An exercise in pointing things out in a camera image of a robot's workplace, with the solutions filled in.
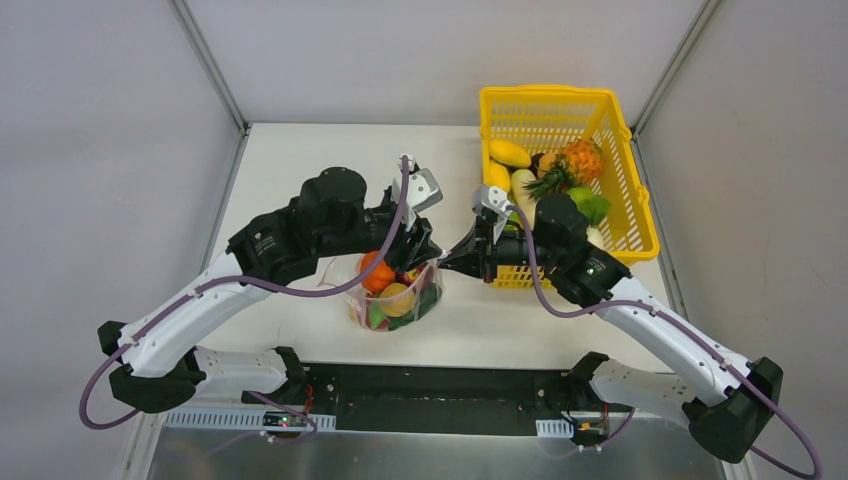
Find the metal frame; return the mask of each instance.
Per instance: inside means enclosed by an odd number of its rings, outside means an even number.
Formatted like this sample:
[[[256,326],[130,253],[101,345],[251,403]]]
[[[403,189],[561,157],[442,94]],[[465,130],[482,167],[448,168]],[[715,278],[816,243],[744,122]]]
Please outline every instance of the metal frame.
[[[197,56],[197,61],[209,78],[209,83],[212,84],[212,88],[215,89],[215,93],[221,99],[221,103],[224,104],[224,107],[229,112],[230,117],[236,124],[236,128],[239,129],[239,133],[244,136],[248,128],[247,120],[245,120],[244,114],[242,114],[241,109],[236,103],[235,96],[227,85],[227,81],[221,73],[218,62],[212,56],[209,45],[206,43],[200,27],[197,26],[197,21],[191,13],[191,8],[189,8],[186,0],[168,0],[168,4],[174,12],[174,17],[176,17],[180,26],[183,28],[186,39]]]
[[[175,18],[183,28],[183,31],[186,34],[186,39],[197,56],[198,62],[206,73],[216,95],[221,100],[223,106],[227,109],[240,134],[239,145],[228,175],[225,191],[222,195],[218,211],[216,212],[215,225],[210,234],[210,239],[204,253],[203,265],[206,265],[213,254],[215,237],[220,229],[221,222],[223,220],[223,212],[226,208],[227,202],[229,201],[230,194],[232,193],[233,184],[235,183],[235,178],[238,174],[241,160],[247,146],[250,124],[247,119],[245,119],[241,109],[239,108],[235,96],[230,90],[218,63],[215,61],[215,58],[212,55],[199,26],[197,25],[197,21],[195,20],[187,1],[168,0],[168,3],[172,8]],[[649,190],[651,186],[651,179],[644,166],[641,155],[639,146],[640,133],[650,121],[660,100],[662,100],[663,96],[669,90],[669,87],[673,84],[677,74],[689,58],[692,50],[722,3],[723,0],[704,0],[688,31],[681,40],[680,45],[664,69],[656,86],[651,91],[645,106],[642,108],[639,116],[631,127],[633,132],[632,147],[634,158],[636,160],[637,168],[639,169],[639,174]],[[651,209],[654,213],[654,221],[661,244],[658,260],[665,280],[669,303],[670,306],[685,317],[686,310],[683,295],[680,290],[680,285],[677,282],[677,275],[674,270],[671,256],[666,248],[667,241],[663,230],[664,222],[662,212],[658,208],[653,197],[651,198],[650,203]],[[638,412],[636,417],[652,418],[653,416],[644,414],[643,412]],[[147,477],[153,453],[158,442],[159,433],[167,418],[166,414],[141,414],[134,419],[130,435],[127,438],[127,442],[121,455],[121,461],[117,466],[116,478],[136,480]],[[722,462],[722,464],[724,467],[725,477],[728,480],[757,480],[757,474],[750,454],[738,465],[724,462]]]
[[[689,25],[689,29],[683,36],[683,40],[681,40],[680,45],[677,46],[677,50],[675,50],[674,55],[672,55],[671,60],[668,62],[668,65],[666,65],[662,75],[660,75],[659,81],[648,96],[648,101],[645,102],[645,106],[642,107],[642,111],[639,112],[639,116],[636,117],[636,122],[631,128],[634,140],[639,139],[639,135],[642,133],[642,130],[645,129],[645,125],[648,124],[648,121],[650,121],[659,101],[662,100],[663,96],[668,91],[669,86],[672,84],[675,77],[677,77],[677,73],[680,71],[681,67],[683,67],[686,59],[689,58],[689,54],[692,53],[692,50],[701,38],[701,34],[704,33],[704,30],[707,28],[710,20],[712,20],[716,11],[723,2],[724,0],[704,0],[704,3],[701,4],[700,10],[698,10],[698,13],[695,15],[695,19],[692,20],[692,24]]]

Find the white wall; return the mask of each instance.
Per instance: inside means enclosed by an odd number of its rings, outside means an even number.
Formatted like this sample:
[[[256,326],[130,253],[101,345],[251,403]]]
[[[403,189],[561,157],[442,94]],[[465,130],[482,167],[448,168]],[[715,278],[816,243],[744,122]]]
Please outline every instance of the white wall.
[[[848,477],[846,24],[844,0],[725,2],[641,140],[687,311],[783,367],[827,478]],[[809,471],[776,419],[758,444]]]
[[[111,478],[95,331],[200,270],[236,144],[166,2],[0,2],[0,476]]]
[[[477,125],[487,85],[615,90],[629,122],[702,0],[189,1],[245,117]]]

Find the white radish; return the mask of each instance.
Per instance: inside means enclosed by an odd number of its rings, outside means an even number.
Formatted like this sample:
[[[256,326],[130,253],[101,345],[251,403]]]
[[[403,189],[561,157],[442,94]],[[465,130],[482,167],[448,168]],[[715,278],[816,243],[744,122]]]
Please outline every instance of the white radish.
[[[536,180],[533,172],[526,168],[516,170],[510,179],[512,182],[512,197],[515,198],[515,204],[527,216],[527,221],[530,222],[530,230],[536,224],[536,200],[530,196],[530,191],[524,186]]]
[[[586,229],[586,238],[589,240],[589,243],[600,248],[601,250],[606,250],[607,247],[604,244],[604,236],[601,235],[601,231],[595,227],[589,227]]]

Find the clear plastic container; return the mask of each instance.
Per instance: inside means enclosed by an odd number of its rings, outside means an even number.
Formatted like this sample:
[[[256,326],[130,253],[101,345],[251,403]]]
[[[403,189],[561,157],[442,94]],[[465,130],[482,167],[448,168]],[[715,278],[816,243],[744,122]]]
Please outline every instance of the clear plastic container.
[[[362,257],[334,258],[324,272],[321,285],[337,286],[355,277]],[[373,295],[362,285],[341,294],[347,304],[348,317],[362,328],[392,332],[423,318],[442,298],[442,272],[436,268],[435,261],[398,276],[396,283],[403,283],[406,288],[399,290],[400,287],[394,286],[383,292],[388,291],[391,296]]]

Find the cable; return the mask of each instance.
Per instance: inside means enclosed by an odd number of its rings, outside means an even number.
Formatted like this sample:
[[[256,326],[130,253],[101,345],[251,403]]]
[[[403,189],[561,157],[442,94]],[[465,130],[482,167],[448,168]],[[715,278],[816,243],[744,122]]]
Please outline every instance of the cable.
[[[515,205],[508,206],[507,210],[516,212],[518,214],[518,217],[521,219],[521,223],[523,223],[525,226],[524,234],[527,239],[527,253],[530,260],[530,273],[533,277],[533,289],[536,291],[536,297],[539,299],[539,303],[541,303],[545,310],[547,310],[551,315],[559,318],[575,318],[588,313],[594,313],[604,308],[617,306],[636,307],[647,311],[651,310],[646,304],[635,302],[633,300],[610,300],[602,304],[581,308],[580,310],[575,310],[573,312],[562,312],[554,308],[553,305],[548,302],[548,299],[545,298],[545,294],[542,291],[542,285],[539,281],[539,267],[536,262],[536,246],[533,240],[533,232],[530,229],[530,222],[527,220],[527,216],[524,215],[524,212],[521,211],[521,209],[516,207]],[[705,352],[707,352],[707,354],[710,355],[715,361],[721,364],[726,364],[724,357],[722,357],[720,353],[718,353],[710,344],[705,342],[699,336],[695,335],[691,330],[686,328],[682,323],[680,323],[679,320],[663,312],[662,310],[656,312],[656,315],[665,320],[666,322],[670,323],[674,328],[678,329],[686,337],[695,342],[695,344],[697,344]],[[801,444],[804,446],[810,456],[810,460],[812,460],[813,462],[813,473],[804,473],[799,470],[796,470],[786,465],[785,463],[775,459],[771,455],[763,452],[757,447],[752,446],[751,451],[761,456],[764,460],[771,463],[775,467],[798,478],[810,480],[818,480],[822,478],[822,476],[824,475],[824,468],[822,466],[821,457],[819,456],[819,453],[816,451],[809,437],[807,437],[807,435],[801,430],[801,428],[794,421],[792,421],[791,418],[789,418],[789,415],[787,415],[786,412],[783,411],[783,409],[781,409],[779,406],[777,406],[777,404],[772,402],[771,399],[768,398],[763,392],[761,392],[760,389],[757,388],[753,383],[751,383],[750,380],[745,378],[745,376],[742,375],[742,373],[737,370],[736,367],[734,367],[733,365],[728,365],[727,371],[730,372],[730,374],[733,375],[733,377],[736,378],[736,380],[738,380],[742,385],[744,385],[745,388],[750,390],[751,393],[753,393],[758,400],[763,402],[772,412],[774,412],[775,415],[777,415],[778,418],[780,418],[781,421],[783,421],[783,423],[787,427],[789,427],[790,430],[792,430],[792,433],[794,433],[798,440],[801,441]]]
[[[312,385],[307,385],[305,389],[303,389],[304,393],[306,393],[307,399],[303,404],[303,413],[308,414],[309,410],[312,409],[312,402],[314,401],[312,389]]]
[[[371,262],[365,270],[363,270],[359,275],[348,281],[347,283],[343,283],[337,287],[329,288],[327,290],[299,290],[295,288],[283,287],[281,285],[276,285],[274,283],[260,280],[258,278],[248,277],[245,275],[231,275],[228,277],[216,278],[214,280],[210,280],[209,282],[204,283],[203,285],[194,289],[195,293],[198,295],[197,298],[203,296],[203,292],[209,290],[210,288],[217,287],[218,285],[223,285],[226,283],[245,283],[248,285],[253,285],[255,287],[262,288],[264,290],[268,290],[274,293],[285,293],[287,295],[292,295],[295,297],[307,297],[307,298],[323,298],[323,297],[331,297],[333,295],[337,295],[339,293],[345,292],[352,287],[358,285],[360,282],[365,280],[365,278],[373,272],[383,258],[388,253],[389,248],[392,246],[392,242],[395,239],[395,235],[397,234],[398,229],[400,228],[401,221],[403,220],[403,212],[406,209],[406,194],[409,191],[409,163],[406,160],[409,160],[406,155],[401,157],[401,185],[400,185],[400,198],[398,199],[397,209],[395,210],[395,216],[392,218],[391,226],[389,227],[389,232],[386,235],[386,240],[383,242],[383,245],[380,247],[380,250],[377,251],[377,257]],[[107,430],[110,428],[117,427],[118,425],[126,422],[127,420],[134,417],[139,411],[138,409],[134,409],[133,411],[127,413],[121,418],[117,420],[113,420],[108,423],[97,423],[93,421],[88,416],[88,400],[91,397],[91,392],[94,390],[94,385],[100,380],[100,377],[106,372],[106,370],[112,365],[113,362],[117,361],[121,356],[123,356],[130,347],[133,346],[133,343],[138,343],[147,332],[152,330],[156,325],[158,325],[162,320],[167,318],[170,314],[174,313],[177,309],[185,305],[190,300],[195,297],[190,295],[184,295],[177,300],[175,300],[172,304],[165,307],[158,315],[154,316],[147,324],[145,324],[135,335],[130,337],[132,339],[132,343],[125,343],[118,347],[112,355],[109,355],[109,358],[100,365],[97,370],[94,371],[94,374],[91,378],[88,379],[88,382],[85,384],[85,388],[83,388],[82,395],[80,396],[79,401],[79,417],[82,424],[92,430]]]

